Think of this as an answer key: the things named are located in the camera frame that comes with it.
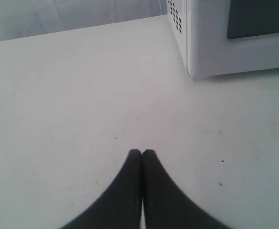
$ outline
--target white microwave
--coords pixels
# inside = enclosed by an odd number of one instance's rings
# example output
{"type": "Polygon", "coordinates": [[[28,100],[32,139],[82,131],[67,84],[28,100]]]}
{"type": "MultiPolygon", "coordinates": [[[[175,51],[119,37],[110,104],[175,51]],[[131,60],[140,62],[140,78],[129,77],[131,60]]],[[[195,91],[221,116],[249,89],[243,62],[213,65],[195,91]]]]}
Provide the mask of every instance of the white microwave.
{"type": "Polygon", "coordinates": [[[191,76],[279,68],[279,1],[167,0],[191,76]]]}

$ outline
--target white countertop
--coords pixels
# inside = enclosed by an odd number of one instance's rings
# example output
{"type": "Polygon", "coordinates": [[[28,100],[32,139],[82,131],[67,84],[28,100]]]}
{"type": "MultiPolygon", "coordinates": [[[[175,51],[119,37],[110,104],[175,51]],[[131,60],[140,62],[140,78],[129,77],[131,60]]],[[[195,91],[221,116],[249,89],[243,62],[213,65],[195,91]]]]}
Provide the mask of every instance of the white countertop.
{"type": "Polygon", "coordinates": [[[0,42],[0,229],[67,223],[131,148],[229,226],[279,228],[279,70],[193,79],[166,16],[0,42]]]}

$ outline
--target black object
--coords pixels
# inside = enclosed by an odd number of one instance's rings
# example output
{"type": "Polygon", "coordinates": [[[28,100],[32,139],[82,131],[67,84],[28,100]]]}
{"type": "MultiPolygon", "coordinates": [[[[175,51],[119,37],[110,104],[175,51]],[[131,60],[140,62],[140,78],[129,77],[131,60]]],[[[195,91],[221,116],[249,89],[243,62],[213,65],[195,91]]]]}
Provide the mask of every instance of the black object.
{"type": "Polygon", "coordinates": [[[227,38],[279,33],[279,0],[231,0],[227,38]]]}
{"type": "Polygon", "coordinates": [[[130,150],[107,190],[62,229],[140,229],[142,155],[130,150]]]}
{"type": "Polygon", "coordinates": [[[228,229],[195,205],[176,186],[154,150],[143,153],[147,229],[228,229]]]}

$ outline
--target black tips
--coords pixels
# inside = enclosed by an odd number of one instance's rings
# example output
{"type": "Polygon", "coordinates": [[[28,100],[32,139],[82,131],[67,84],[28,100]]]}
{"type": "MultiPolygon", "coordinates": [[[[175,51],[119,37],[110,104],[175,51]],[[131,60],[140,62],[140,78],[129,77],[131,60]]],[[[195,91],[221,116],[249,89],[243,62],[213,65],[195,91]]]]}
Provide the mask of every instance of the black tips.
{"type": "Polygon", "coordinates": [[[143,153],[147,229],[228,229],[195,205],[166,173],[154,150],[143,153]]]}
{"type": "Polygon", "coordinates": [[[140,229],[142,155],[130,150],[107,190],[85,212],[62,229],[140,229]]]}

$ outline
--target microwave window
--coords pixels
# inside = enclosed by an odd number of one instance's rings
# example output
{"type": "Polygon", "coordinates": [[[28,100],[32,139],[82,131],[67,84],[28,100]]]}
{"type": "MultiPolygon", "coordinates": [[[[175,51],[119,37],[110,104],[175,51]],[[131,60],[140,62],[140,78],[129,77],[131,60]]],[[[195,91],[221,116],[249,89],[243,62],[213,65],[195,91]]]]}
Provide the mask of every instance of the microwave window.
{"type": "Polygon", "coordinates": [[[227,38],[279,33],[279,0],[231,0],[227,38]]]}

